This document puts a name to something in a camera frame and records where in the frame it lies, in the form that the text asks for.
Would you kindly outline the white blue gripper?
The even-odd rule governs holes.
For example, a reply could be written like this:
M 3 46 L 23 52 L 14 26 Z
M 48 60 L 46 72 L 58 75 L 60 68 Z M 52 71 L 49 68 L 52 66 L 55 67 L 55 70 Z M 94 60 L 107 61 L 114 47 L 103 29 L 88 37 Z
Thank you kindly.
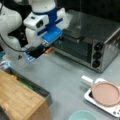
M 48 12 L 31 12 L 24 20 L 25 34 L 30 45 L 29 54 L 37 56 L 49 48 L 66 28 L 64 8 Z

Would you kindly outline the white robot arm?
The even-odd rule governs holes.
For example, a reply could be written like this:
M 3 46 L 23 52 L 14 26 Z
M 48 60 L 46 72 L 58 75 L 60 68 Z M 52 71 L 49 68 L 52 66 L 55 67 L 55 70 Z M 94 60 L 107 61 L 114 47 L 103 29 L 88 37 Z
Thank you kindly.
M 21 5 L 30 5 L 31 13 L 22 20 L 21 15 L 0 3 L 0 46 L 5 52 L 4 59 L 11 64 L 27 63 L 25 51 L 17 38 L 9 36 L 24 24 L 28 44 L 50 46 L 66 28 L 66 12 L 64 8 L 56 9 L 54 0 L 14 0 Z

